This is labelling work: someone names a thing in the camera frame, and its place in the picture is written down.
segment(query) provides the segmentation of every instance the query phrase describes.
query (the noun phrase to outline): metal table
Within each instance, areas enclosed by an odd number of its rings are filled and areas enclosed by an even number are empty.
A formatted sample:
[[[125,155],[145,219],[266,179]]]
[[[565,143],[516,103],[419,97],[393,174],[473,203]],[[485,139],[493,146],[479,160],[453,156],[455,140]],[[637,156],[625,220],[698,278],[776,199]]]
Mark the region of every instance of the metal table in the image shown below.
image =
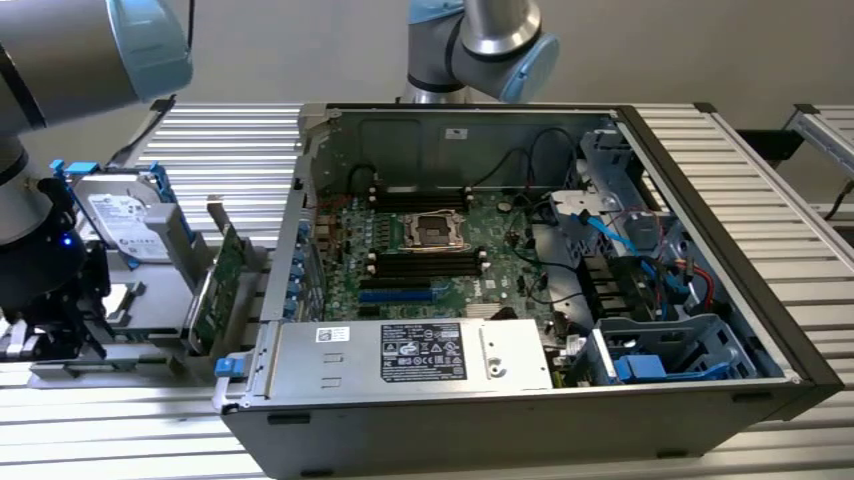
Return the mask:
[[[754,426],[700,459],[397,478],[854,478],[850,247],[716,113],[693,105],[638,109],[848,390],[794,421]],[[213,239],[205,199],[221,193],[242,233],[258,244],[275,243],[297,158],[298,110],[299,105],[179,105],[149,143],[139,161],[167,167],[190,223]],[[38,391],[24,388],[28,375],[27,365],[0,365],[3,478],[266,478],[219,421],[213,389]],[[584,434],[568,432],[568,441],[584,441]]]

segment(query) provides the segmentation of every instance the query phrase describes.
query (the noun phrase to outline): motherboard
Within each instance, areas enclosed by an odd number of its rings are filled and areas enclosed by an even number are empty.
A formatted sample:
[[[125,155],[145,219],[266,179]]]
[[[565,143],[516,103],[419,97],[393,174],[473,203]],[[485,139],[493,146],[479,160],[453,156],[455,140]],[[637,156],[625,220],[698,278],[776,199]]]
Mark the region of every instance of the motherboard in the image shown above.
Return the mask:
[[[507,242],[514,196],[477,193],[470,199],[466,209],[409,213],[375,208],[367,197],[321,199],[326,321],[491,318],[509,314],[506,307],[520,318],[549,320],[550,306],[530,298],[548,298],[534,249],[517,244],[526,261]]]

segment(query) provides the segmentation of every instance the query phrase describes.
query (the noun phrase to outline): power supply label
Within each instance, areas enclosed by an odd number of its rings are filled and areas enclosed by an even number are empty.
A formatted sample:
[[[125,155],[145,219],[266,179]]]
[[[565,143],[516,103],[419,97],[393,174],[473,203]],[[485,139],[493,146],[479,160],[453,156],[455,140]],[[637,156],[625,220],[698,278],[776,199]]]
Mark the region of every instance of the power supply label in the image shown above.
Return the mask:
[[[381,373],[387,383],[466,380],[459,323],[382,326]]]

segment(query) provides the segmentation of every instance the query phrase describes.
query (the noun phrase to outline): white sticker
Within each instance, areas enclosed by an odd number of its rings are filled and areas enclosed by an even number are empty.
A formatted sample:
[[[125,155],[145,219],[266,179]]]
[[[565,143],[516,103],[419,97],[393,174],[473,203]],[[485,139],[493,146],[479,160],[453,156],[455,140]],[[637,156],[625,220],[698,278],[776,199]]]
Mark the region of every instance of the white sticker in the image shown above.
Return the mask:
[[[469,129],[467,128],[446,128],[445,139],[446,140],[467,140]]]
[[[146,226],[146,204],[125,195],[90,195],[89,200],[119,250],[142,262],[169,261],[166,245]]]
[[[349,342],[350,327],[333,327],[318,329],[318,343]]]

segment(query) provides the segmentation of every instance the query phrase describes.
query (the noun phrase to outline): white wall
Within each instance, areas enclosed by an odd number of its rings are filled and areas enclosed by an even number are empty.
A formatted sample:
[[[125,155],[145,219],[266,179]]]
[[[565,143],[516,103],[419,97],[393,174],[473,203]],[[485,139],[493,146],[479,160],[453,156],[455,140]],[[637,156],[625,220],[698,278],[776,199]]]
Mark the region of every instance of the white wall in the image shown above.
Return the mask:
[[[187,0],[170,1],[185,15]],[[399,93],[406,0],[198,3],[197,77],[182,101],[367,101]],[[562,58],[538,100],[709,101],[740,127],[780,126],[796,102],[854,103],[852,0],[540,4]],[[141,112],[30,135],[34,156],[105,159],[135,131]],[[801,160],[785,171],[808,196],[824,190],[834,196],[842,180],[833,167]]]

